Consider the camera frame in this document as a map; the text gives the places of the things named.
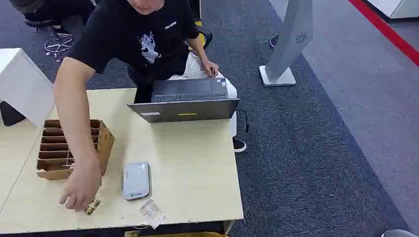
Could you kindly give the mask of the person's right hand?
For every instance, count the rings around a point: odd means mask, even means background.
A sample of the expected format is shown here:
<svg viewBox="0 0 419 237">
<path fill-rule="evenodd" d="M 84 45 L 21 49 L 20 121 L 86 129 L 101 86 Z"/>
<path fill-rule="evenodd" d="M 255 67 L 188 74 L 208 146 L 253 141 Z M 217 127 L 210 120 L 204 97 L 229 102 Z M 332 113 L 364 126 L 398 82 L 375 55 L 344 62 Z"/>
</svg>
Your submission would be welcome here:
<svg viewBox="0 0 419 237">
<path fill-rule="evenodd" d="M 67 179 L 59 203 L 67 209 L 83 210 L 101 187 L 101 169 L 97 161 L 76 163 Z"/>
</svg>

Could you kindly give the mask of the person's left hand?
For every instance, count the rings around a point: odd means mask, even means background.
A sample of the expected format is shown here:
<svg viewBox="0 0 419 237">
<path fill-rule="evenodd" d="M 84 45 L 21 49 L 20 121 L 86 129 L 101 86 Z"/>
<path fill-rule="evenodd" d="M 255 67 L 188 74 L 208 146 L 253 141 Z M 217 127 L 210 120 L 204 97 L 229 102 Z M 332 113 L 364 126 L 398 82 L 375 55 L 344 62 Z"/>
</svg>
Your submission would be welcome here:
<svg viewBox="0 0 419 237">
<path fill-rule="evenodd" d="M 210 78 L 216 78 L 219 73 L 219 66 L 210 61 L 210 60 L 204 60 L 202 61 L 202 67 L 204 71 L 206 72 L 207 76 Z"/>
</svg>

